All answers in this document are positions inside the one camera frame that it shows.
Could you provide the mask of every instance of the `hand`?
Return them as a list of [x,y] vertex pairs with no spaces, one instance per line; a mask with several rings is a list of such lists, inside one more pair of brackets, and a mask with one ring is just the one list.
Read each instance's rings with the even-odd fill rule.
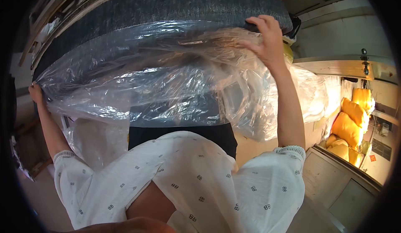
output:
[[250,17],[246,21],[257,25],[263,41],[259,45],[250,41],[240,41],[239,43],[253,51],[272,74],[287,69],[284,62],[283,33],[278,21],[269,15]]
[[30,97],[35,103],[43,103],[42,88],[36,82],[33,82],[32,85],[29,86],[28,90]]

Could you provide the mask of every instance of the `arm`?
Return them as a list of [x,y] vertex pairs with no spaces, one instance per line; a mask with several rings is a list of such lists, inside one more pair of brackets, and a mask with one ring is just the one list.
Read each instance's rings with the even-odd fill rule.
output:
[[44,139],[46,140],[47,149],[49,150],[52,159],[57,153],[63,150],[71,150],[63,132],[53,120],[49,110],[47,109],[46,101],[43,99],[42,89],[40,86],[33,82],[29,87],[29,94],[31,95],[32,100],[38,105],[38,113],[42,124]]
[[263,36],[263,42],[259,45],[249,41],[241,41],[240,43],[259,57],[277,84],[278,146],[298,145],[305,148],[305,130],[301,105],[291,74],[284,62],[282,31],[279,23],[268,15],[247,18],[246,21],[258,26]]

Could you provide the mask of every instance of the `white cloth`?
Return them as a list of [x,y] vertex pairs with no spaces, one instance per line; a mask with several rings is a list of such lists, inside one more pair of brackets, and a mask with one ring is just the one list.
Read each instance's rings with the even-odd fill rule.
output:
[[94,172],[72,151],[54,156],[55,185],[74,229],[126,220],[153,180],[174,204],[177,232],[285,232],[303,202],[299,146],[276,148],[245,163],[192,132],[145,142]]

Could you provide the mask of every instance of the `person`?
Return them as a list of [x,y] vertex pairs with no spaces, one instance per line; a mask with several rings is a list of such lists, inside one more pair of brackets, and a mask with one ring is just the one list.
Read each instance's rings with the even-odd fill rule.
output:
[[[260,58],[277,84],[278,148],[239,169],[213,140],[178,130],[133,147],[95,172],[70,149],[33,83],[29,92],[55,165],[56,190],[76,232],[286,232],[305,189],[302,111],[278,21],[268,15],[246,21],[257,25],[263,42],[240,44]],[[232,131],[227,135],[233,137]]]

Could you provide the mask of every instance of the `white sleeve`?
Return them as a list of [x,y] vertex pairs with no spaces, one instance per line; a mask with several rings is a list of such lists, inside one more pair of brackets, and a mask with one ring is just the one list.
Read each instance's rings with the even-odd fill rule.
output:
[[57,194],[73,221],[78,213],[89,185],[93,170],[71,150],[63,150],[54,158],[54,183]]
[[241,219],[247,232],[286,232],[305,194],[305,151],[276,148],[246,162],[233,175]]

